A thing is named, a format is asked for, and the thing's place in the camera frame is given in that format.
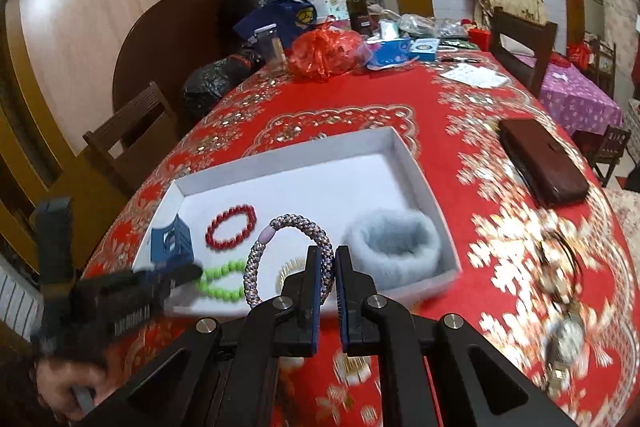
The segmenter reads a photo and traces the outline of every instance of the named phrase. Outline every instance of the table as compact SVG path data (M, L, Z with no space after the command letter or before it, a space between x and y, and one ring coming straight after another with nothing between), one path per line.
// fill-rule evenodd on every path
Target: table
M529 66L536 63L533 57L518 58ZM561 68L549 63L540 89L540 103L569 136L578 130L604 134L607 125L622 126L618 104L573 64Z
M491 55L464 55L504 72ZM580 425L596 419L605 427L615 425L638 392L640 362L636 280L620 227L580 153L520 84L479 90L438 76L451 67L414 64L408 70L346 74L327 83L269 79L258 72L164 159L114 222L85 276L130 266L162 194L177 177L302 140L391 125L430 182L463 268L444 295L413 311L433 318L459 313L539 382L543 346L558 312L538 293L532 279L537 262L522 234L524 226L553 220L579 246L587 333L580 363L558 404ZM564 145L590 181L584 203L557 214L533 211L492 130L491 123L505 116L534 117ZM159 319L124 342L124 373L129 376L151 360L187 323ZM322 321L316 357L282 359L281 369L278 410L292 425L381 425L376 360L341 352L336 319Z

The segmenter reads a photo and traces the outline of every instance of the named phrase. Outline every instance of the human hand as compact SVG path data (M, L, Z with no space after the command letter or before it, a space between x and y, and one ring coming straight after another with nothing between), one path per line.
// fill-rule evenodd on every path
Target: human hand
M71 386L79 385L95 389L94 406L102 403L120 383L119 357L115 349L105 353L107 370L97 365L47 357L36 366L38 401L54 413L63 414L69 420L84 417Z

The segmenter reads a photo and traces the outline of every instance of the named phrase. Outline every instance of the paper sheet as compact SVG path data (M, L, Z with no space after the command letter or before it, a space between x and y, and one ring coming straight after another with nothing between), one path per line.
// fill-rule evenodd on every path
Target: paper sheet
M471 64L459 64L457 68L447 71L440 76L462 82L468 86L481 87L482 89L491 89L492 87L500 87L507 83L508 78L503 74L495 73L488 68L476 68Z

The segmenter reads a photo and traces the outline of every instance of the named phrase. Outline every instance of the red beaded bracelet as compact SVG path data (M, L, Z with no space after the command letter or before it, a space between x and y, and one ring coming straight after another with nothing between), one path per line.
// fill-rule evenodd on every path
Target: red beaded bracelet
M216 231L217 227L219 227L220 223L226 221L231 216L236 216L238 214L246 214L247 224L244 230L240 232L233 239L227 239L225 241L218 241L213 238L213 233ZM209 245L214 250L229 250L230 248L234 248L242 241L244 241L249 234L254 231L255 228L255 209L250 204L239 204L238 206L232 206L230 209L225 210L222 214L218 214L216 219L211 221L209 228L207 229L207 233L204 235L205 241L207 241L207 245Z

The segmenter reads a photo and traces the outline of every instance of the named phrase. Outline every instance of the white box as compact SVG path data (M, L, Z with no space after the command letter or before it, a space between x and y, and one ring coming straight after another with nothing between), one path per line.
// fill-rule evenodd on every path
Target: white box
M212 219L236 204L255 208L257 225L249 238L232 250L216 252L207 247L204 235ZM252 244L271 219L300 214L316 222L335 248L343 244L346 230L363 214L379 208L416 208L429 216L440 234L442 252L437 275L410 285L383 291L405 305L442 292L460 273L460 261L449 227L428 182L409 149L392 127L367 129L312 140L240 158L174 181L149 228L133 263L133 269L151 268L151 229L166 227L175 214L190 227L197 264L208 268L228 261L246 260ZM233 237L246 218L235 216L216 230L220 239ZM312 245L302 232L280 230L269 243L258 270L258 293L270 299L282 266L304 258ZM229 289L242 285L234 273L218 281ZM167 314L239 317L249 312L244 301L226 303L198 294L194 285L175 289L167 300ZM321 307L335 314L335 288Z

